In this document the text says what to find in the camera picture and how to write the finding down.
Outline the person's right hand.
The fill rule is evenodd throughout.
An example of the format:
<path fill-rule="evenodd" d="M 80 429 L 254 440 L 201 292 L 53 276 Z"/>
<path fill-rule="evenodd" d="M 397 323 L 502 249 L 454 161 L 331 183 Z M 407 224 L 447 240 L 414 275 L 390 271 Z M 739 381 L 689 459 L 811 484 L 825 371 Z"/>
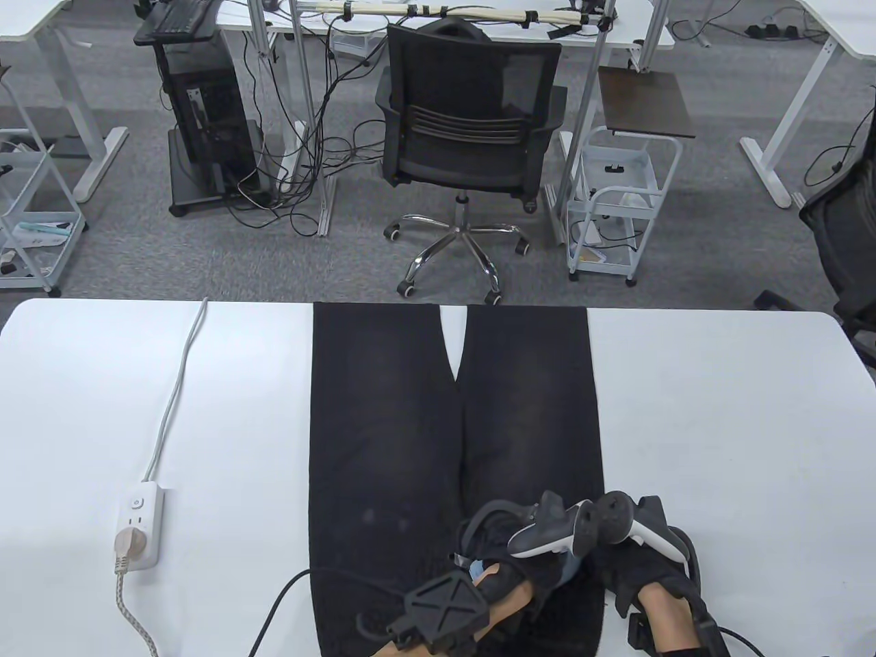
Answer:
<path fill-rule="evenodd" d="M 639 599 L 645 586 L 657 583 L 673 597 L 691 605 L 703 619 L 697 552 L 688 535 L 667 523 L 657 495 L 638 502 L 622 491 L 611 491 L 595 504 L 600 516 L 597 547 L 589 557 L 607 591 L 615 595 L 620 616 L 629 608 L 644 610 Z"/>

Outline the person's left hand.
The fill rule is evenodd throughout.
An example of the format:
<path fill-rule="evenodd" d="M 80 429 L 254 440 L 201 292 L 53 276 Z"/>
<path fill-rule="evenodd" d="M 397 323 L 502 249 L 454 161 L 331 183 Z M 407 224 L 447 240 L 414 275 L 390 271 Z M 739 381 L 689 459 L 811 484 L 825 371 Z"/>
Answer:
<path fill-rule="evenodd" d="M 469 574 L 489 604 L 500 603 L 513 589 L 529 583 L 539 605 L 578 576 L 581 561 L 569 553 L 512 556 L 508 543 L 527 525 L 509 510 L 485 506 L 460 526 L 454 565 Z"/>

